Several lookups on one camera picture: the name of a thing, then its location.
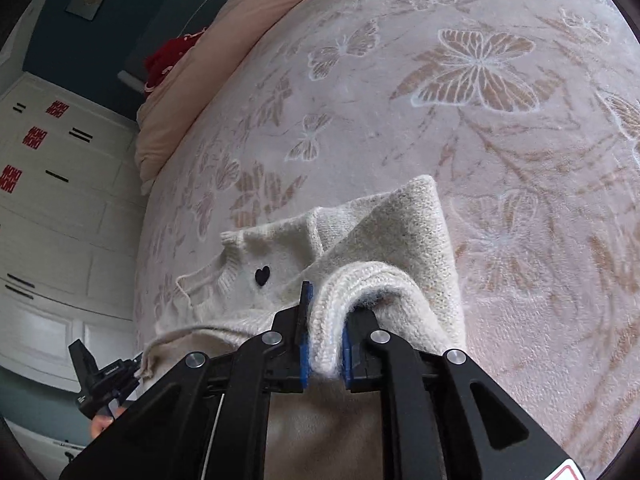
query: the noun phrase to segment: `black device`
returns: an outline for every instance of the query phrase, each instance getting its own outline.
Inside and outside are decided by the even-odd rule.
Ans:
[[[237,351],[185,356],[60,480],[262,480],[270,395],[306,387],[312,291],[304,282],[300,304]],[[81,344],[70,346],[72,355]],[[417,351],[362,306],[347,317],[342,350],[347,389],[381,395],[385,480],[437,480],[443,471],[448,480],[582,480],[561,447],[463,351]],[[111,400],[110,385],[122,397],[133,384],[140,356],[97,370],[86,348],[82,355],[74,359],[79,406],[92,418]]]

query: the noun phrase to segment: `pink quilt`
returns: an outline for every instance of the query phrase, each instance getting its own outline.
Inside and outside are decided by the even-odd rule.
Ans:
[[[182,127],[210,102],[148,202],[139,348],[222,231],[428,173],[470,354],[596,478],[640,416],[640,45],[612,2],[304,0],[223,86],[197,75],[226,59],[195,54]],[[155,125],[181,92],[159,94]]]

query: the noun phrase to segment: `black heart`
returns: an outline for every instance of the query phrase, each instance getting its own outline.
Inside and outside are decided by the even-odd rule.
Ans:
[[[271,275],[271,269],[269,268],[269,266],[264,266],[263,268],[256,270],[255,283],[257,283],[260,286],[264,286],[264,284],[267,283],[267,280],[269,279],[270,275]]]

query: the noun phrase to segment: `white sticker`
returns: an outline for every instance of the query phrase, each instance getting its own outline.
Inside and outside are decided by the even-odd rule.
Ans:
[[[558,469],[553,471],[545,480],[584,480],[575,462],[568,458]]]

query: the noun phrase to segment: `human hand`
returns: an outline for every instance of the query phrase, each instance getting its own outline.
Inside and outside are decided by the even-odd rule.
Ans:
[[[119,407],[116,409],[115,416],[118,418],[124,413],[126,408]],[[91,433],[91,440],[97,438],[104,430],[106,430],[113,423],[113,419],[110,416],[96,415],[91,421],[89,428]]]

